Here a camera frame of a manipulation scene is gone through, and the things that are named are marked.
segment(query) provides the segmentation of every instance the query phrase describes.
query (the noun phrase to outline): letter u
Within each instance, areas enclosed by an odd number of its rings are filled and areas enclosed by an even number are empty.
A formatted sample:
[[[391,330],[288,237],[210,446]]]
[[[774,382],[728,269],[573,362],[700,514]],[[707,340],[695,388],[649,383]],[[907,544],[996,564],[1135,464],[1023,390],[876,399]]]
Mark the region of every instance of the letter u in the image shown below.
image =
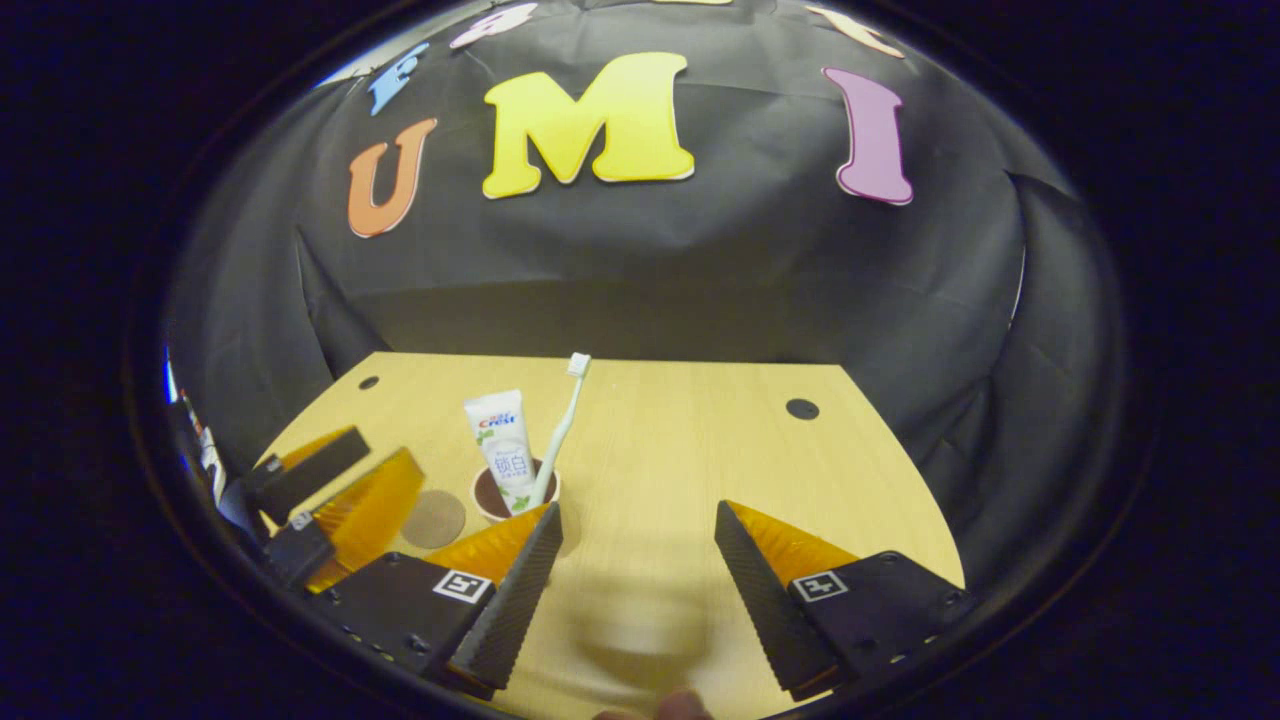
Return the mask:
[[[422,165],[422,149],[426,136],[435,129],[435,118],[428,118],[404,128],[397,137],[399,163],[396,165],[396,190],[390,200],[374,205],[374,176],[378,173],[378,159],[387,152],[387,143],[379,142],[365,150],[351,161],[351,193],[347,196],[347,220],[351,232],[360,237],[381,234],[404,219],[413,196],[417,195],[419,169]]]

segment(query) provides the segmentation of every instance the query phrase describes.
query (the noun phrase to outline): toothbrush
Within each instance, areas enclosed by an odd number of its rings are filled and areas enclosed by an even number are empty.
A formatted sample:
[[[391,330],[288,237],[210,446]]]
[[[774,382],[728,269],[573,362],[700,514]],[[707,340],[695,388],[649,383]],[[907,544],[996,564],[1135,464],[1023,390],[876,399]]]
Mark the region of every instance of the toothbrush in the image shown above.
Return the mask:
[[[568,369],[564,372],[577,378],[577,384],[573,386],[573,398],[568,401],[568,410],[566,410],[564,416],[561,418],[561,424],[556,425],[556,432],[552,433],[552,442],[547,446],[547,452],[543,455],[543,466],[538,470],[538,478],[534,479],[534,502],[529,503],[530,509],[541,505],[543,498],[547,497],[547,486],[552,480],[552,470],[556,469],[556,456],[559,454],[559,446],[564,442],[564,436],[568,434],[570,427],[573,425],[573,411],[577,410],[577,396],[582,392],[582,380],[586,379],[586,368],[590,364],[591,356],[582,355],[581,352],[575,352],[573,356],[568,359]]]

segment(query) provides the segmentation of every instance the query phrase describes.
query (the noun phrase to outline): blue letter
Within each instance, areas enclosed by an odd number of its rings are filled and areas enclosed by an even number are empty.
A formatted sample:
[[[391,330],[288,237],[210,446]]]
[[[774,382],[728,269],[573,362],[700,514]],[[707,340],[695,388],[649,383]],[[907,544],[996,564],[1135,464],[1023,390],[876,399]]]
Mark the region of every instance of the blue letter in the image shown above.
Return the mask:
[[[424,42],[413,47],[399,63],[392,65],[390,69],[374,81],[374,85],[369,87],[369,92],[374,94],[374,109],[369,111],[370,117],[376,115],[404,87],[410,73],[417,67],[417,55],[430,47],[430,42]]]

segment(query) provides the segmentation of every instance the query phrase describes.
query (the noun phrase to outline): yellow letter m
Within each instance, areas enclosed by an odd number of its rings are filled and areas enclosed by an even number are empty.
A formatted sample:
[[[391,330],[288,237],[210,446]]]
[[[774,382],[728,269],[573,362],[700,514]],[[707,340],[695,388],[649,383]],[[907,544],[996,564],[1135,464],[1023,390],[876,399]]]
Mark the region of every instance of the yellow letter m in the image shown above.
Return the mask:
[[[485,197],[538,188],[541,173],[529,164],[529,142],[562,183],[577,178],[591,141],[604,127],[604,151],[591,164],[605,182],[669,181],[694,173],[694,156],[676,137],[672,99],[676,73],[687,65],[672,53],[616,58],[575,102],[547,73],[495,85],[485,102],[497,109],[493,173]]]

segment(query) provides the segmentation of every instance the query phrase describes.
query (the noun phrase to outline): table hole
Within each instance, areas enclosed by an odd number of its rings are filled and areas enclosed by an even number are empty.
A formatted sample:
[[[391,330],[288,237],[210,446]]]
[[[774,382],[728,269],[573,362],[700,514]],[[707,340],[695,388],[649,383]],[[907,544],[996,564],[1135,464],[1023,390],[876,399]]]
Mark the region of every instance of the table hole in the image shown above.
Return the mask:
[[[808,400],[796,397],[787,401],[787,413],[791,413],[791,416],[801,420],[813,420],[818,416],[818,406]]]

